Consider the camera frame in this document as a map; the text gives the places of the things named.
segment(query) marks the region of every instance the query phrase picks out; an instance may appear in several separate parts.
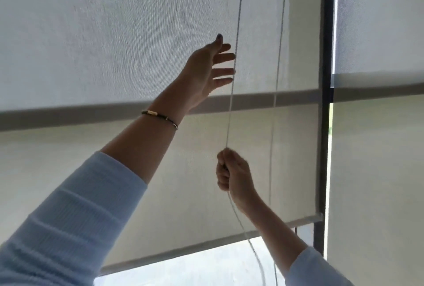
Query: black bracelet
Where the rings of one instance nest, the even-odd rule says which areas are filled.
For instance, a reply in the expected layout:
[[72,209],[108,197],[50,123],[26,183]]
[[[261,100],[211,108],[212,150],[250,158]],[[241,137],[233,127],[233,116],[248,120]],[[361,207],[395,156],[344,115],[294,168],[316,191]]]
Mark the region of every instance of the black bracelet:
[[152,116],[157,116],[157,117],[163,118],[164,120],[171,122],[172,125],[175,126],[176,129],[178,129],[178,125],[175,124],[174,121],[172,121],[169,117],[167,117],[165,115],[159,114],[157,112],[149,111],[149,110],[142,111],[141,114],[147,114],[147,115],[152,115]]

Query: person's right arm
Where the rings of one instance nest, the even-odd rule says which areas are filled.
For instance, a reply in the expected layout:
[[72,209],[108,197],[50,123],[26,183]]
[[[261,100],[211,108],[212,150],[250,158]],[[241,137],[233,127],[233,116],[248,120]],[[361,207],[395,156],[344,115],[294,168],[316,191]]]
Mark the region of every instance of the person's right arm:
[[230,192],[238,209],[259,231],[287,286],[352,286],[263,202],[254,188],[249,164],[240,155],[228,148],[221,151],[216,174],[220,189]]

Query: person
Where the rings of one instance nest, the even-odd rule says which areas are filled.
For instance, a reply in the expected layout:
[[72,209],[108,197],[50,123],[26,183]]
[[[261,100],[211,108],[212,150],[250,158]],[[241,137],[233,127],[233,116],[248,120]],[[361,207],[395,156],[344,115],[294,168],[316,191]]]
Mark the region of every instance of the person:
[[[158,168],[176,127],[211,91],[232,82],[222,35],[196,50],[142,114],[95,152],[31,213],[0,249],[1,285],[92,285]],[[249,164],[218,153],[218,186],[255,225],[286,285],[351,285],[261,200]]]

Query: sleeve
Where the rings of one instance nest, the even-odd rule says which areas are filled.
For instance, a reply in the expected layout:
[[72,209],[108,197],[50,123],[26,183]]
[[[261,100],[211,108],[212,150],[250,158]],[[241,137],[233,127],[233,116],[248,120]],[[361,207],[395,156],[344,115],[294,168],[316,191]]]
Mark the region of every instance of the sleeve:
[[287,286],[353,286],[314,248],[306,248],[291,265]]
[[2,245],[0,284],[93,285],[146,189],[130,169],[96,152]]

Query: hanging cord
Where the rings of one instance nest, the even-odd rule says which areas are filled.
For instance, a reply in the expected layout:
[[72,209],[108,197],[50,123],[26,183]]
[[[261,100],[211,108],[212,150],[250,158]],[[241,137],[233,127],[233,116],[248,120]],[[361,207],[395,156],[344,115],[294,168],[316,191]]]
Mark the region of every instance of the hanging cord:
[[[271,208],[271,183],[272,183],[272,152],[273,152],[273,142],[274,142],[274,127],[275,127],[275,110],[277,106],[277,91],[278,91],[278,76],[280,74],[280,58],[281,58],[281,47],[282,47],[282,40],[283,40],[283,31],[284,31],[284,9],[286,6],[286,0],[283,0],[283,10],[281,13],[281,30],[280,30],[280,44],[278,47],[278,63],[277,63],[277,80],[275,82],[275,92],[274,92],[274,102],[273,102],[273,109],[272,109],[272,123],[271,123],[271,144],[269,148],[269,191],[268,191],[268,203],[269,207]],[[274,277],[275,277],[275,285],[278,286],[278,279],[277,279],[277,265],[274,262]]]
[[[273,116],[272,116],[272,124],[271,124],[271,146],[270,146],[270,161],[269,161],[269,206],[271,206],[271,178],[272,178],[272,152],[273,152],[273,137],[274,137],[274,126],[275,126],[275,107],[276,107],[276,102],[277,102],[277,90],[278,90],[278,75],[279,75],[279,70],[280,70],[280,57],[281,57],[281,47],[282,47],[282,37],[283,37],[283,21],[284,21],[284,8],[285,8],[285,1],[283,0],[283,9],[282,9],[282,16],[281,16],[281,31],[280,31],[280,43],[279,43],[279,47],[278,47],[278,63],[277,63],[277,80],[276,80],[276,85],[275,85],[275,92],[274,92],[274,100],[273,100]],[[239,40],[239,33],[240,33],[240,17],[241,17],[241,4],[242,4],[242,0],[240,0],[239,2],[239,10],[238,10],[238,18],[237,18],[237,33],[236,33],[236,46],[235,46],[235,60],[234,60],[234,68],[236,67],[236,63],[237,63],[237,49],[238,49],[238,40]],[[231,125],[231,115],[232,115],[232,107],[233,107],[233,95],[234,95],[234,83],[235,83],[235,75],[233,77],[233,82],[231,85],[231,94],[230,94],[230,104],[229,104],[229,116],[228,116],[228,127],[227,127],[227,137],[225,140],[225,147],[228,147],[228,139],[229,139],[229,134],[230,134],[230,125]],[[243,234],[245,236],[245,238],[247,239],[250,248],[253,251],[253,254],[255,255],[255,258],[258,262],[258,266],[259,269],[261,271],[261,278],[262,278],[262,285],[265,286],[266,285],[266,281],[265,281],[265,272],[262,266],[262,263],[259,259],[259,256],[255,250],[255,248],[252,245],[252,242],[249,238],[249,236],[246,233],[246,229],[244,228],[238,214],[237,214],[237,210],[235,208],[235,205],[231,199],[231,195],[230,192],[227,193],[228,194],[228,199],[230,201],[231,204],[231,208],[233,209],[233,212],[237,218],[237,221],[239,222],[242,230],[243,230]],[[274,263],[274,275],[275,275],[275,283],[278,286],[278,280],[277,280],[277,270],[276,270],[276,265]]]

